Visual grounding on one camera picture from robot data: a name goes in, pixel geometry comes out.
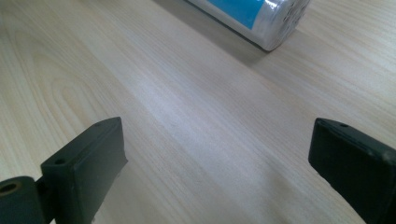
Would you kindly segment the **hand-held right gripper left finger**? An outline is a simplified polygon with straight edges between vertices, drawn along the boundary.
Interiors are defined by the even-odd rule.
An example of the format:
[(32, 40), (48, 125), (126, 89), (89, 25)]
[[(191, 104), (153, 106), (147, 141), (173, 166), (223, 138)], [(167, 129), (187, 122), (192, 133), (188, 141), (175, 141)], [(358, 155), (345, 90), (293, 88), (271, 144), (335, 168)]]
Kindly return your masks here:
[(93, 124), (41, 164), (56, 191), (57, 224), (91, 224), (127, 163), (121, 118)]

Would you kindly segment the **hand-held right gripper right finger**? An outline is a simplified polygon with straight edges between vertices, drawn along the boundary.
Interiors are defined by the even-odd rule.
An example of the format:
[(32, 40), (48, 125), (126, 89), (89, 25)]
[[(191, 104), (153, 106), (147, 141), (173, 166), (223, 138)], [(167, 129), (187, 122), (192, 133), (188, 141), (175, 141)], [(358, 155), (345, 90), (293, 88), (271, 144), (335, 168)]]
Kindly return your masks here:
[(396, 224), (396, 149), (318, 118), (308, 161), (367, 224)]

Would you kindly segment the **white roll with blue label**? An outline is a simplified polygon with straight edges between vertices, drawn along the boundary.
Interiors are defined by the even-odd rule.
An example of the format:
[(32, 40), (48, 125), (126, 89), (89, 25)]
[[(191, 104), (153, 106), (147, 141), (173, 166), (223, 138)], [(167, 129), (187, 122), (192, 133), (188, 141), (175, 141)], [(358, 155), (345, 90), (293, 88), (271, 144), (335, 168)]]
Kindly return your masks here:
[(237, 33), (272, 51), (294, 31), (311, 0), (188, 0)]

